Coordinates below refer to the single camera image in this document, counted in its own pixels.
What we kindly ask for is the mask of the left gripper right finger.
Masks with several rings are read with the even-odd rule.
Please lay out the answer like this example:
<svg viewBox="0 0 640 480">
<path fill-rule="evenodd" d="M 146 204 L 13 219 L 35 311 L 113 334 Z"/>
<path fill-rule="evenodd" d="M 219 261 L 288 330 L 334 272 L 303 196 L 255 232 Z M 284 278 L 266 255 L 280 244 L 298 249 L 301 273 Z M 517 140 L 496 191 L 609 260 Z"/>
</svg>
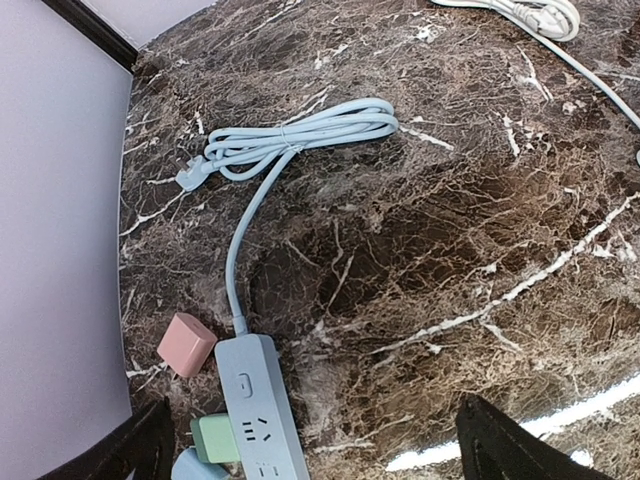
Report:
<svg viewBox="0 0 640 480">
<path fill-rule="evenodd" d="M 466 479 L 608 478 L 598 470 L 574 462 L 475 394 L 462 398 L 456 415 L 456 429 Z"/>
</svg>

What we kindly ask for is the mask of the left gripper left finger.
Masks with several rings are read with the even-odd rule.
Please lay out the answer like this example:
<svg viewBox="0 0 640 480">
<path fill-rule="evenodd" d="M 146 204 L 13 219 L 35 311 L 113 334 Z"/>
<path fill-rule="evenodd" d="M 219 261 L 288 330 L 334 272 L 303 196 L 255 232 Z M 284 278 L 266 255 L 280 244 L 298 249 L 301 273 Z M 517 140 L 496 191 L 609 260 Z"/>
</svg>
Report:
<svg viewBox="0 0 640 480">
<path fill-rule="evenodd" d="M 175 425 L 168 398 L 145 405 L 96 445 L 44 474 L 59 479 L 169 479 Z"/>
</svg>

